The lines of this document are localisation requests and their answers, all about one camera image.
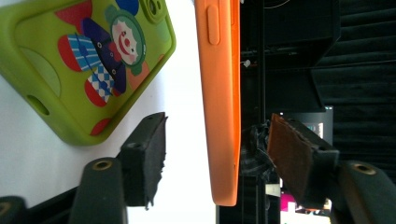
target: side button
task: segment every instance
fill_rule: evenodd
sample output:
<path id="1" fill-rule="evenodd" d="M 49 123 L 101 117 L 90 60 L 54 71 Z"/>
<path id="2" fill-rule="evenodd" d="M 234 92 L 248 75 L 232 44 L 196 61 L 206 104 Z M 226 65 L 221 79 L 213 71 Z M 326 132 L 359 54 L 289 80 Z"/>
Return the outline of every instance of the side button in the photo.
<path id="1" fill-rule="evenodd" d="M 219 9 L 213 5 L 207 8 L 207 30 L 209 43 L 217 45 L 220 42 Z"/>

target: clown illustration on phone case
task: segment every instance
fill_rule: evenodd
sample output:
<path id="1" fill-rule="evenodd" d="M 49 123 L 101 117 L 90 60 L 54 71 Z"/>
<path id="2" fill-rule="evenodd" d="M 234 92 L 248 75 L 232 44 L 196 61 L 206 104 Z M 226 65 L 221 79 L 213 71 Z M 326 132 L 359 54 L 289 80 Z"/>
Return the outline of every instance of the clown illustration on phone case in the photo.
<path id="1" fill-rule="evenodd" d="M 59 39 L 58 50 L 70 69 L 92 72 L 84 90 L 97 106 L 105 106 L 110 97 L 125 93 L 127 73 L 139 76 L 142 67 L 147 67 L 145 37 L 134 17 L 139 3 L 116 2 L 120 9 L 109 5 L 104 13 L 109 32 L 91 18 L 91 0 L 56 12 L 77 28 L 75 34 Z"/>

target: black clamp jaw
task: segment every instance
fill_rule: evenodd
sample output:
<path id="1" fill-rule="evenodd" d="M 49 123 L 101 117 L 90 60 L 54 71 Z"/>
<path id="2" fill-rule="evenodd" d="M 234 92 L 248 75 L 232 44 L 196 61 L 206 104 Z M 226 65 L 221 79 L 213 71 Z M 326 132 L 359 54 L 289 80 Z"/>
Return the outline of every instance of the black clamp jaw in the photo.
<path id="1" fill-rule="evenodd" d="M 27 209 L 0 198 L 0 223 L 127 223 L 127 206 L 153 205 L 165 160 L 163 112 L 143 118 L 116 158 L 89 162 L 78 187 Z"/>
<path id="2" fill-rule="evenodd" d="M 273 114 L 268 155 L 298 204 L 321 209 L 332 201 L 332 223 L 396 223 L 389 177 L 366 162 L 339 161 L 339 151 L 300 121 Z"/>

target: black fabric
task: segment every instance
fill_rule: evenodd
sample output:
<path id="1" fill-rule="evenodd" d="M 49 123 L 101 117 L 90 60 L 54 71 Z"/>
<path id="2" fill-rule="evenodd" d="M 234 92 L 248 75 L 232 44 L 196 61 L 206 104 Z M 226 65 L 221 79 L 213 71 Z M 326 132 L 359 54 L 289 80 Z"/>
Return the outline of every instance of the black fabric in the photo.
<path id="1" fill-rule="evenodd" d="M 253 125 L 242 131 L 240 175 L 267 176 L 273 164 L 267 154 L 270 121 Z"/>
<path id="2" fill-rule="evenodd" d="M 312 70 L 334 106 L 333 145 L 396 183 L 396 2 L 342 0 L 340 12 L 341 38 Z"/>

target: white background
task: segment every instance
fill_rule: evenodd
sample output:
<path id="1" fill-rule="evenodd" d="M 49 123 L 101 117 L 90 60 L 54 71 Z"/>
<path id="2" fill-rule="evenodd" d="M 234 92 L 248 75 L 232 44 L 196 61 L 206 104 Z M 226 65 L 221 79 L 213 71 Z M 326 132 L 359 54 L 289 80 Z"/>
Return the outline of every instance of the white background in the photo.
<path id="1" fill-rule="evenodd" d="M 2 0 L 0 7 L 21 0 Z M 177 49 L 133 108 L 101 145 L 62 142 L 0 76 L 0 197 L 22 196 L 28 207 L 78 185 L 82 169 L 115 157 L 139 121 L 164 111 L 166 160 L 154 206 L 129 208 L 131 223 L 215 223 L 210 192 L 194 8 L 167 0 Z"/>

